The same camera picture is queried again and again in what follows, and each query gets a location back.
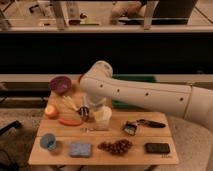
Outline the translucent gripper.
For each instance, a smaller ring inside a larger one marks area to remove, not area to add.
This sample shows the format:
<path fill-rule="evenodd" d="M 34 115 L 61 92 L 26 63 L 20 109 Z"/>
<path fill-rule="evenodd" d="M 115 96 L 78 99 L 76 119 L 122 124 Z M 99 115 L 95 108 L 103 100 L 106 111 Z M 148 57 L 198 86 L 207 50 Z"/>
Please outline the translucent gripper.
<path fill-rule="evenodd" d="M 96 128 L 94 112 L 98 111 L 103 106 L 107 106 L 106 105 L 106 99 L 105 98 L 95 99 L 95 98 L 91 98 L 89 95 L 85 95 L 83 97 L 83 103 L 86 107 L 89 108 L 90 117 L 94 120 L 94 128 Z"/>

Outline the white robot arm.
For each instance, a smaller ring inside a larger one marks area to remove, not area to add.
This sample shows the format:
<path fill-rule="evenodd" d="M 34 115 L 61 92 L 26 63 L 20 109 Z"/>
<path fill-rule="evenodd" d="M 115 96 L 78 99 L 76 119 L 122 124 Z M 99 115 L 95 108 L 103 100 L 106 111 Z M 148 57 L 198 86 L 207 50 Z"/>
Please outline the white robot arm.
<path fill-rule="evenodd" d="M 97 61 L 79 83 L 86 101 L 111 98 L 134 106 L 170 114 L 199 124 L 213 133 L 213 90 L 190 85 L 114 79 L 106 61 Z"/>

